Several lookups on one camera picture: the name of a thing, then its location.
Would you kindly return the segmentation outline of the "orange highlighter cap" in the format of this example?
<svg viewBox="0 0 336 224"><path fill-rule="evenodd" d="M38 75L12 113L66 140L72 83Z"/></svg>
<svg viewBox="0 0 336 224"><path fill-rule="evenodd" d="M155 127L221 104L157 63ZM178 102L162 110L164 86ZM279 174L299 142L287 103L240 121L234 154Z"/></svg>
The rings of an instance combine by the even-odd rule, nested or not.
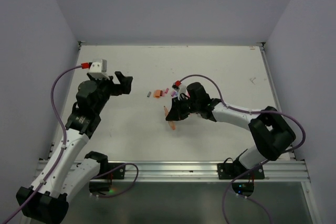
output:
<svg viewBox="0 0 336 224"><path fill-rule="evenodd" d="M156 98L160 98L161 96L160 96L160 91L161 90L157 90L157 97Z"/></svg>

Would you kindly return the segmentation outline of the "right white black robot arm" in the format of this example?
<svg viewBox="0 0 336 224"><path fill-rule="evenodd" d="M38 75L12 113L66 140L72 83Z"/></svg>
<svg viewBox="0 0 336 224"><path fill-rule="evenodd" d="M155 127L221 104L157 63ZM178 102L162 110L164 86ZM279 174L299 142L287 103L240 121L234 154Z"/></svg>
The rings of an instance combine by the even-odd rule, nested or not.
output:
<svg viewBox="0 0 336 224"><path fill-rule="evenodd" d="M172 98L167 121L182 121L190 114L203 119L228 123L248 130L254 145L233 160L228 171L240 178L246 178L253 168L264 161L275 161L296 139L296 135L282 115L273 107L248 111L246 108L231 108L220 99L211 98L199 82L188 86L180 81L172 88L177 96Z"/></svg>

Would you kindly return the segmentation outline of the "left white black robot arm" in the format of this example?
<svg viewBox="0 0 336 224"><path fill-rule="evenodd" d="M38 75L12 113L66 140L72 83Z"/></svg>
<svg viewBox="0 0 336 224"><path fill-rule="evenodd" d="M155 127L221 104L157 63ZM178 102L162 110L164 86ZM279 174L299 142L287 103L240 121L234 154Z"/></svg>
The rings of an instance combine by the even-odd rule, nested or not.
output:
<svg viewBox="0 0 336 224"><path fill-rule="evenodd" d="M100 113L111 96L129 94L133 77L115 72L112 76L82 82L76 102L65 125L65 136L55 148L39 176L26 188L21 187L16 199L24 216L43 223L61 223L70 201L92 178L110 178L106 155L91 151L71 172L74 161L97 129Z"/></svg>

